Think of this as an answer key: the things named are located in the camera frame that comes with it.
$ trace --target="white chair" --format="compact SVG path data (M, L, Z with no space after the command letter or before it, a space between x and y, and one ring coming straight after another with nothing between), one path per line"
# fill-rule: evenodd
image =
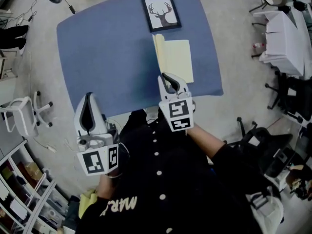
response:
M46 127L52 127L52 123L47 123L44 121L40 113L52 107L53 103L49 102L45 106L38 108L37 96L40 96L39 91L36 91L34 94L34 106L30 97L26 96L25 98L18 98L13 100L6 108L0 108L0 111L4 112L5 123L8 132L12 132L16 127L20 135L24 137L35 137L38 135L36 126L39 126L41 123ZM8 123L7 112L13 113L15 124L12 126L12 128L10 128Z

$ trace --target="white table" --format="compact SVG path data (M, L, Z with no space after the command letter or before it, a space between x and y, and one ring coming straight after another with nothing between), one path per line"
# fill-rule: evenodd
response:
M267 23L267 49L260 61L271 63L280 72L291 76L304 74L303 43L298 29L281 11L254 13L254 17L265 16Z
M304 79L309 79L312 77L312 46L310 41L310 34L308 32L308 28L302 12L296 10L292 5L290 6L292 8L291 12L293 19L296 23L300 38L303 42ZM308 12L312 18L312 10L310 6L308 6Z

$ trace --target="yellow cloth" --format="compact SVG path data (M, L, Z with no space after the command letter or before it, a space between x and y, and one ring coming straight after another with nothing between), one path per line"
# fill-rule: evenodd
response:
M87 191L86 193L80 195L80 204L79 204L79 212L78 212L80 219L82 218L87 208L90 205L94 204L97 201L97 199L98 199L98 196L94 190Z

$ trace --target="table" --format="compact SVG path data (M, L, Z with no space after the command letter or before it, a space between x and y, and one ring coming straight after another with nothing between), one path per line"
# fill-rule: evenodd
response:
M200 0L174 0L181 28L158 31L166 40L188 39L193 96L222 95L215 44ZM74 110L93 92L107 117L158 105L160 74L141 0L108 0L57 27L58 50Z
M267 23L267 49L259 60L270 62L280 72L292 76L304 74L303 42L296 26L281 11L255 13L254 16L265 15Z
M304 79L310 79L312 77L312 46L310 40L310 34L308 32L307 24L304 20L303 14L301 11L296 10L292 4L288 4L292 10L292 16L296 23L297 29L299 31L301 40L304 46ZM312 10L310 6L307 6L309 15L312 19Z

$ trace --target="black chair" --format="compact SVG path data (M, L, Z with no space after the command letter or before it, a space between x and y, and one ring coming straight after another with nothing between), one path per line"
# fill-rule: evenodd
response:
M286 74L279 71L276 71L275 74L277 75L278 89L265 84L266 88L277 92L273 105L268 106L268 109L273 109L277 104L283 113L296 119L298 123L302 123L303 119L310 121L312 117L312 79L288 78ZM295 96L288 95L289 88L296 91Z
M237 118L243 138L240 141L229 143L230 146L239 146L240 150L247 155L249 162L254 167L270 177L277 177L290 163L295 151L289 146L293 135L271 135L264 127L258 127L252 122L253 128L245 132L241 117ZM249 143L255 137L258 145Z

